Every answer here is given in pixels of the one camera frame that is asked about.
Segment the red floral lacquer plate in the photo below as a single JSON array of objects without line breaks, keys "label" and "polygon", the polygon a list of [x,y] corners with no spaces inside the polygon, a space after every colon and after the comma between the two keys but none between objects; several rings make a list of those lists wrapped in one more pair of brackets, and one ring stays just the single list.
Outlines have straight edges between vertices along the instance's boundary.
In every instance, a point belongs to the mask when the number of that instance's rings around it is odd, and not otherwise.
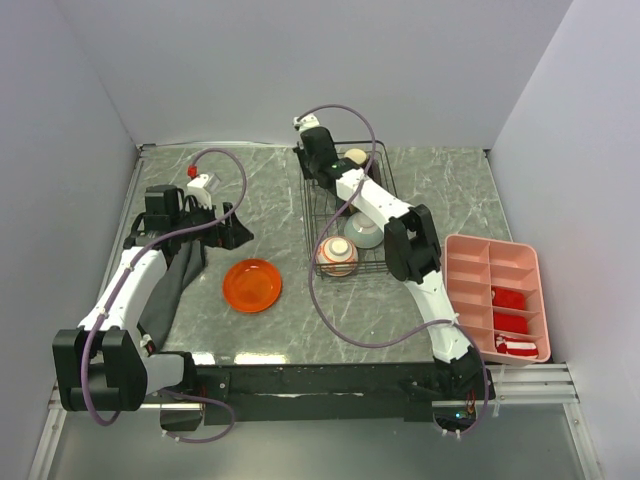
[{"label": "red floral lacquer plate", "polygon": [[376,184],[380,185],[381,187],[384,186],[382,160],[378,153],[372,156],[368,175]]}]

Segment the beige brown ceramic cup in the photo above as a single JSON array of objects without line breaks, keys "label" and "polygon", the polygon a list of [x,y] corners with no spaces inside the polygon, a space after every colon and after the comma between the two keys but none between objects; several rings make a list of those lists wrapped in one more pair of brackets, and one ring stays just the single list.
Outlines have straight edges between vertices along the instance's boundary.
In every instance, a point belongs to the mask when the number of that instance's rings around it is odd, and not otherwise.
[{"label": "beige brown ceramic cup", "polygon": [[344,157],[354,162],[359,168],[364,168],[369,160],[366,151],[359,148],[351,148],[344,153]]}]

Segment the celadon green bowl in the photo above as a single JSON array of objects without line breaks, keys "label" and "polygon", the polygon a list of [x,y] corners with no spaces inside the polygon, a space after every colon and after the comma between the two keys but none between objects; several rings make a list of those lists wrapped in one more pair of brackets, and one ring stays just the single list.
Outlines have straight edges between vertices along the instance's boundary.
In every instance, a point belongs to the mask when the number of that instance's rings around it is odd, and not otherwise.
[{"label": "celadon green bowl", "polygon": [[383,241],[382,230],[364,213],[356,212],[347,220],[344,236],[357,248],[374,249]]}]

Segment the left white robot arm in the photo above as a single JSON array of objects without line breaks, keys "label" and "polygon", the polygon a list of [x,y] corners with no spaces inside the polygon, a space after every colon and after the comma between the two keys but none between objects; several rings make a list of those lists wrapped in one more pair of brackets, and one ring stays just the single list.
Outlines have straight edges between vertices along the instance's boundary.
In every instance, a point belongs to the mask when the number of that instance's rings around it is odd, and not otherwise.
[{"label": "left white robot arm", "polygon": [[131,225],[120,264],[96,306],[76,328],[54,337],[65,410],[135,411],[162,389],[179,402],[197,395],[200,378],[192,354],[161,351],[162,334],[141,322],[179,303],[186,284],[175,275],[202,260],[206,248],[233,250],[253,240],[236,208],[226,202],[218,216],[177,186],[146,190],[144,209]]}]

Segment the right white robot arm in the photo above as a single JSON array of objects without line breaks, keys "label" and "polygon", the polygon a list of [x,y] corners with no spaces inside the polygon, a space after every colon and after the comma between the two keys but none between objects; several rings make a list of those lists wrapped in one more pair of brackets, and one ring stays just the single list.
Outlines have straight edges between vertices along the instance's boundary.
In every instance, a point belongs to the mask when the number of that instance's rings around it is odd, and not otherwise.
[{"label": "right white robot arm", "polygon": [[342,334],[323,312],[314,290],[315,267],[308,287],[311,301],[325,326],[341,340],[366,349],[399,344],[428,332],[440,391],[450,398],[466,396],[473,388],[490,398],[489,375],[476,342],[461,327],[445,285],[440,262],[441,247],[433,217],[423,204],[412,206],[385,190],[361,167],[340,157],[324,126],[300,127],[295,148],[303,173],[318,185],[365,214],[383,232],[385,263],[391,275],[411,294],[423,323],[397,339],[367,344]]}]

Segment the orange white patterned bowl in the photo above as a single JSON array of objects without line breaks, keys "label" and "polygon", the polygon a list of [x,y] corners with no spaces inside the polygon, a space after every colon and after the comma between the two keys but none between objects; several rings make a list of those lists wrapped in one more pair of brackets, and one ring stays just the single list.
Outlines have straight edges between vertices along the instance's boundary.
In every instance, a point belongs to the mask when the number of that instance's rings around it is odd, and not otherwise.
[{"label": "orange white patterned bowl", "polygon": [[350,239],[343,236],[327,237],[316,252],[319,273],[331,277],[345,277],[352,274],[357,263],[357,247]]}]

